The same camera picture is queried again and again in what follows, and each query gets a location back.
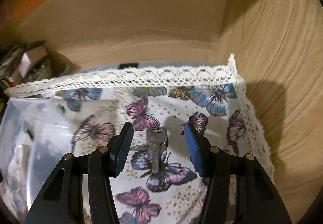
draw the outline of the cardboard box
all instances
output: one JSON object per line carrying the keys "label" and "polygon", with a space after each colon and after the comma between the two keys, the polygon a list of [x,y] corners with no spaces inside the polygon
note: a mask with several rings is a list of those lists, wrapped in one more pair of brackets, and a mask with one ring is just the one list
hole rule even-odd
{"label": "cardboard box", "polygon": [[36,47],[23,54],[18,70],[22,78],[40,61],[47,56],[47,51],[43,46]]}

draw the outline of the key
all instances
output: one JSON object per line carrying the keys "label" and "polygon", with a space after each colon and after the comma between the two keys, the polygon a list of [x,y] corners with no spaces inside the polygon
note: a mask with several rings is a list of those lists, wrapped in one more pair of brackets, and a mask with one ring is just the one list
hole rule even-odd
{"label": "key", "polygon": [[132,146],[132,147],[130,147],[129,150],[131,150],[131,151],[140,151],[140,150],[145,150],[145,149],[149,149],[149,144],[148,143]]}
{"label": "key", "polygon": [[168,144],[167,132],[161,127],[148,128],[146,141],[148,150],[152,152],[153,173],[157,173],[160,171],[161,156]]}

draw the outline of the metal pivot pin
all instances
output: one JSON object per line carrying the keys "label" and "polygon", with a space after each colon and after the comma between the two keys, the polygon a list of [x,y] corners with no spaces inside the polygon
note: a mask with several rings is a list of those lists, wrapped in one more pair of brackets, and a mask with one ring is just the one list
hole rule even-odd
{"label": "metal pivot pin", "polygon": [[65,160],[70,160],[72,157],[73,157],[72,153],[67,153],[67,154],[64,155]]}
{"label": "metal pivot pin", "polygon": [[210,147],[210,151],[212,153],[219,153],[220,149],[217,146],[212,146],[212,147]]}
{"label": "metal pivot pin", "polygon": [[99,151],[100,151],[101,153],[105,153],[105,152],[107,152],[107,151],[108,151],[108,148],[107,148],[107,146],[102,146],[102,147],[100,147],[100,148],[99,148]]}
{"label": "metal pivot pin", "polygon": [[254,160],[255,159],[255,156],[253,154],[250,154],[248,153],[246,156],[245,156],[248,160]]}

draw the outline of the white lace trim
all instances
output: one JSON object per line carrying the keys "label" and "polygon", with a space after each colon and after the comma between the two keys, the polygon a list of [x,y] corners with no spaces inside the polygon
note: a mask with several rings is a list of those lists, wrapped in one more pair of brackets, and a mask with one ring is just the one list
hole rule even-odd
{"label": "white lace trim", "polygon": [[273,180],[274,166],[270,160],[270,148],[264,139],[264,131],[256,118],[254,107],[246,97],[246,83],[238,74],[233,54],[228,59],[228,65],[107,69],[20,84],[7,89],[5,93],[10,97],[28,97],[76,88],[199,86],[224,83],[233,83],[249,132],[246,137],[250,148]]}
{"label": "white lace trim", "polygon": [[246,83],[244,79],[238,74],[233,54],[230,54],[230,57],[228,59],[228,67],[230,67],[233,73],[233,85],[235,87],[235,91],[242,108],[245,125],[249,133],[247,135],[247,139],[250,143],[250,148],[252,148],[252,153],[261,163],[261,165],[271,178],[272,182],[274,182],[275,168],[270,160],[270,147],[264,138],[264,130],[261,123],[256,117],[255,108],[250,100],[246,97]]}
{"label": "white lace trim", "polygon": [[202,84],[232,83],[229,66],[193,68],[185,67],[144,67],[107,69],[78,73],[71,76],[44,79],[20,84],[5,90],[9,97],[29,97],[59,90],[77,88],[121,88],[121,87],[158,87],[193,86]]}

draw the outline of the beige wall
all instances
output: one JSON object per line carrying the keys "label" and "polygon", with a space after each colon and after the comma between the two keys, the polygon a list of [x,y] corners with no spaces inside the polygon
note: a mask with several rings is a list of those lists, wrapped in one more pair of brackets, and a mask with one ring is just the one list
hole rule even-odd
{"label": "beige wall", "polygon": [[235,53],[295,223],[323,184],[322,27],[318,0],[48,0],[0,40],[46,39],[81,68]]}

